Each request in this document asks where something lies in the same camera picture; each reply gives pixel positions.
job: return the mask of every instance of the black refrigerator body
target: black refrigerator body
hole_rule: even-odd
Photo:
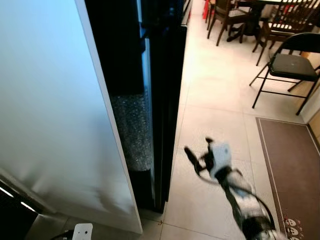
[[[192,0],[86,0],[138,207],[169,199]]]

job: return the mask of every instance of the white refrigerator door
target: white refrigerator door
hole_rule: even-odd
[[[0,36],[0,168],[60,213],[141,233],[84,2],[1,1]]]

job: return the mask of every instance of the robotic arm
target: robotic arm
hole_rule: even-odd
[[[214,144],[209,138],[208,153],[200,157],[201,165],[192,151],[184,151],[194,166],[196,174],[206,182],[214,182],[202,177],[201,171],[208,170],[211,179],[217,179],[231,204],[233,217],[247,240],[287,240],[276,231],[275,223],[268,207],[252,193],[251,185],[241,172],[231,168],[231,152],[227,143]]]

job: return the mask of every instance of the black folding chair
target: black folding chair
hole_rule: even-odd
[[[282,43],[282,45],[275,52],[271,60],[263,67],[263,69],[259,72],[259,74],[250,83],[250,86],[251,86],[256,79],[263,79],[262,85],[256,96],[256,99],[254,101],[252,108],[253,109],[255,108],[255,105],[257,103],[257,100],[261,92],[286,95],[286,96],[304,99],[298,112],[296,113],[296,115],[299,115],[302,108],[305,106],[308,98],[310,97],[312,91],[317,85],[319,76],[316,73],[316,69],[312,67],[310,61],[307,58],[298,56],[298,55],[281,54],[281,51],[283,49],[288,49],[290,50],[290,52],[303,51],[303,52],[310,52],[310,53],[320,53],[320,33],[311,33],[311,32],[299,33],[289,37],[285,42]],[[260,77],[259,75],[262,73],[262,71],[266,67],[268,67],[268,71],[266,72],[265,77]],[[295,79],[300,81],[296,82],[296,81],[287,81],[282,79],[267,78],[269,74],[275,77]],[[300,95],[263,90],[264,84],[267,79],[273,80],[273,81],[294,83],[295,85],[288,90],[289,92],[302,81],[313,82],[313,85],[309,93],[307,94],[307,96],[300,96]]]

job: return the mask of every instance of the brown doormat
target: brown doormat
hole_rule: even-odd
[[[281,232],[320,240],[320,152],[308,126],[256,121]]]

